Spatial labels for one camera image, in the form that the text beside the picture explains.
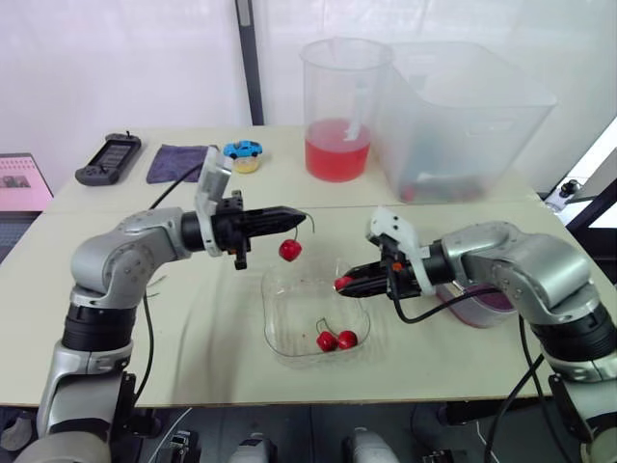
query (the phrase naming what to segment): cherry stem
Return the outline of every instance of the cherry stem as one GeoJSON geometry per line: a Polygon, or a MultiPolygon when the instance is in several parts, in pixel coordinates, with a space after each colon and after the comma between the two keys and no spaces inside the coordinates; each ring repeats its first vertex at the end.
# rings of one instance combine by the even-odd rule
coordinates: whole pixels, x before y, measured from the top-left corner
{"type": "MultiPolygon", "coordinates": [[[[302,213],[305,214],[310,219],[310,224],[312,225],[312,232],[315,233],[315,221],[312,218],[312,215],[304,211],[302,211],[302,213]]],[[[293,240],[294,241],[298,240],[298,226],[297,225],[296,225],[296,231],[293,234],[293,240]]]]}
{"type": "Polygon", "coordinates": [[[336,335],[336,333],[333,331],[332,328],[330,328],[330,326],[328,326],[328,322],[326,321],[325,317],[321,317],[317,320],[317,322],[315,323],[315,328],[317,329],[317,334],[321,334],[321,331],[319,329],[319,323],[322,323],[326,326],[326,330],[328,330],[330,333],[332,333],[333,335],[336,335]]]}

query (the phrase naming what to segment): clear plastic container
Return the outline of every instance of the clear plastic container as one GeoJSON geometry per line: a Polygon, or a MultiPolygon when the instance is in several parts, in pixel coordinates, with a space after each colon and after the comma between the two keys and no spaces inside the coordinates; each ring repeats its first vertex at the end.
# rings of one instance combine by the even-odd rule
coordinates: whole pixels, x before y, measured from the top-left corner
{"type": "Polygon", "coordinates": [[[342,297],[333,287],[336,278],[350,266],[341,260],[303,259],[271,267],[261,282],[268,345],[280,360],[293,367],[318,361],[353,358],[370,331],[370,318],[360,299],[342,297]],[[327,323],[335,336],[351,330],[358,345],[351,349],[323,352],[317,336],[327,323]]]}
{"type": "Polygon", "coordinates": [[[364,171],[392,50],[375,41],[335,38],[306,45],[300,56],[307,170],[328,181],[356,178],[364,171]]]}
{"type": "MultiPolygon", "coordinates": [[[[464,288],[457,282],[437,286],[437,296],[444,302],[464,294],[466,291],[490,287],[477,285],[464,288]]],[[[466,325],[474,328],[490,328],[514,315],[517,310],[501,293],[483,294],[471,297],[450,307],[450,311],[466,325]]]]}
{"type": "Polygon", "coordinates": [[[406,43],[395,53],[373,147],[407,203],[482,196],[556,102],[479,45],[406,43]]]}

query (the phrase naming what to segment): blue toy car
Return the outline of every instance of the blue toy car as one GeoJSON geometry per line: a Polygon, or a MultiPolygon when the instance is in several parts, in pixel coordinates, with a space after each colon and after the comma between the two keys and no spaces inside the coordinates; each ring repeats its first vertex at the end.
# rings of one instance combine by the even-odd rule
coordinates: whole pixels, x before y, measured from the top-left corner
{"type": "Polygon", "coordinates": [[[231,159],[237,159],[239,157],[258,157],[263,150],[261,145],[257,142],[251,142],[249,140],[240,140],[236,143],[229,143],[225,145],[223,154],[231,159]]]}

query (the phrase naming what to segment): white backdrop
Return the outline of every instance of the white backdrop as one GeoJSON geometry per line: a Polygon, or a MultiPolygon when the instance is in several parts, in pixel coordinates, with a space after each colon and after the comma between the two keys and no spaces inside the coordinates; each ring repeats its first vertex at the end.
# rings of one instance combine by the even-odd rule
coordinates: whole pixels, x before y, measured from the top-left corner
{"type": "Polygon", "coordinates": [[[57,190],[112,129],[250,124],[239,50],[231,0],[0,0],[0,152],[57,190]]]}
{"type": "MultiPolygon", "coordinates": [[[[475,41],[558,105],[517,165],[549,190],[617,113],[614,0],[254,0],[267,123],[302,122],[304,43],[475,41]]],[[[0,152],[57,190],[111,129],[251,123],[233,0],[0,0],[0,152]]]]}
{"type": "Polygon", "coordinates": [[[557,106],[517,161],[550,191],[617,114],[614,0],[254,0],[267,123],[302,123],[304,43],[473,41],[521,67],[557,106]]]}

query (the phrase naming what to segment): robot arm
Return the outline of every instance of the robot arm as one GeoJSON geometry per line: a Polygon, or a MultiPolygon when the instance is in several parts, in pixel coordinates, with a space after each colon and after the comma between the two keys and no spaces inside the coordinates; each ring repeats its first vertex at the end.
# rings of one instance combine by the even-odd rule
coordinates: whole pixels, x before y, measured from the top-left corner
{"type": "Polygon", "coordinates": [[[107,443],[134,406],[135,376],[124,369],[135,313],[158,267],[207,250],[213,257],[228,252],[237,269],[246,268],[251,238],[286,232],[305,220],[288,207],[245,211],[239,191],[223,198],[230,161],[211,151],[201,170],[196,212],[139,212],[75,252],[65,331],[54,347],[37,415],[40,439],[19,461],[108,461],[107,443]]]}
{"type": "Polygon", "coordinates": [[[566,426],[585,443],[614,438],[617,329],[584,255],[554,236],[504,222],[467,227],[420,247],[413,227],[382,207],[366,237],[382,258],[347,272],[351,282],[341,295],[402,299],[454,280],[496,286],[529,323],[557,373],[550,386],[566,426]]]}

